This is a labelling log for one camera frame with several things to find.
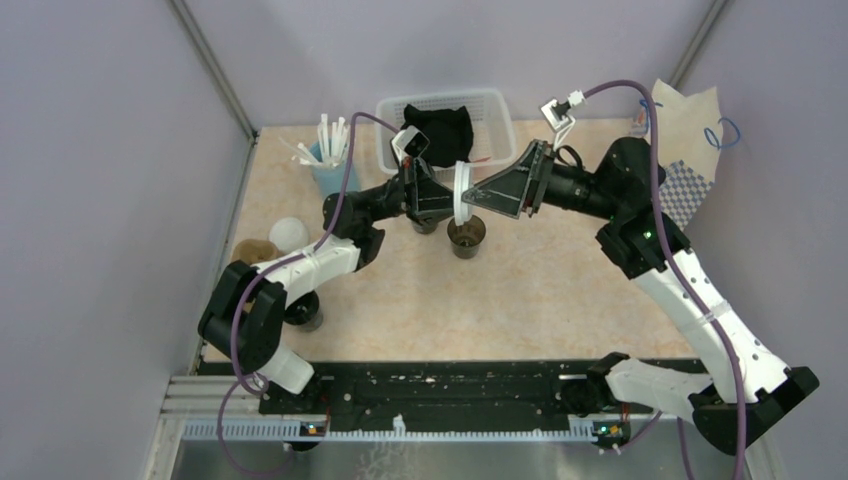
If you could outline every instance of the black fabric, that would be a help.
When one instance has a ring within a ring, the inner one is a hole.
[[[471,145],[474,144],[474,130],[471,128],[471,116],[468,109],[457,110],[418,110],[412,105],[403,109],[404,124],[421,130],[430,139],[430,146],[421,155],[434,167],[452,167],[458,160],[469,161]]]

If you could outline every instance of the checkered pattern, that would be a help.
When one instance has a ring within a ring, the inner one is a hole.
[[[665,182],[660,186],[660,202],[666,215],[682,230],[707,198],[713,182],[687,167],[683,160],[666,167],[665,174]]]

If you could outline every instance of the white wall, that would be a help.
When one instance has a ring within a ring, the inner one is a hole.
[[[846,20],[843,0],[736,2],[684,89],[718,85],[744,139],[691,225],[705,268],[766,345],[821,380],[773,430],[790,478],[848,470]]]
[[[166,2],[0,3],[0,478],[138,478],[247,142]]]
[[[373,111],[381,98],[492,86],[513,118],[615,78],[668,77],[710,0],[190,0],[256,125]],[[632,94],[583,115],[629,116]]]

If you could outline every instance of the black cup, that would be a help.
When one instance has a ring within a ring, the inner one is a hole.
[[[448,223],[448,238],[453,254],[459,258],[472,258],[480,250],[480,244],[486,238],[486,224],[476,215],[460,226],[451,219]]]

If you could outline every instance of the blue cup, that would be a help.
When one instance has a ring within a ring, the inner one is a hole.
[[[312,144],[309,147],[309,153],[312,154],[319,161],[323,160],[321,158],[321,147],[318,146],[318,142]],[[312,178],[315,180],[315,183],[318,184],[318,189],[321,190],[321,197],[327,198],[329,195],[334,193],[339,193],[342,190],[342,180],[344,180],[344,169],[345,164],[342,163],[338,165],[336,168],[312,168]],[[347,189],[348,192],[358,192],[360,190],[359,187],[359,177],[356,176],[356,167],[351,164],[350,166],[350,177],[347,179]]]

